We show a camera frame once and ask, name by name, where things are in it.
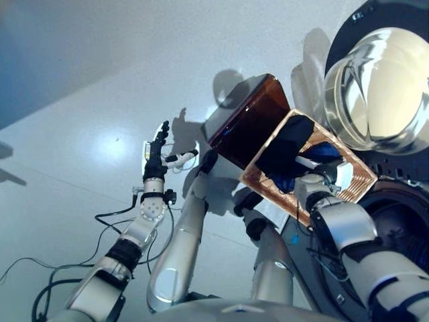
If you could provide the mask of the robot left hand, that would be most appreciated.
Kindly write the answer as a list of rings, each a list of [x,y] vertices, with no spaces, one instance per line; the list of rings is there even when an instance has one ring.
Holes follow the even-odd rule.
[[[168,169],[178,168],[198,155],[198,150],[193,149],[179,154],[162,156],[162,148],[166,144],[169,134],[169,121],[164,121],[157,128],[152,141],[145,140],[142,145],[141,170],[143,181],[149,178],[164,179]]]

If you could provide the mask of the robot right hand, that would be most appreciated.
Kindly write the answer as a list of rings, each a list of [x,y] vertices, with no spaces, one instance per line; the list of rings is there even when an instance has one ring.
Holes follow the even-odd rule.
[[[310,174],[321,176],[322,183],[334,194],[347,189],[353,179],[353,165],[344,158],[327,163],[317,163],[303,156],[296,156],[295,161],[307,167]]]

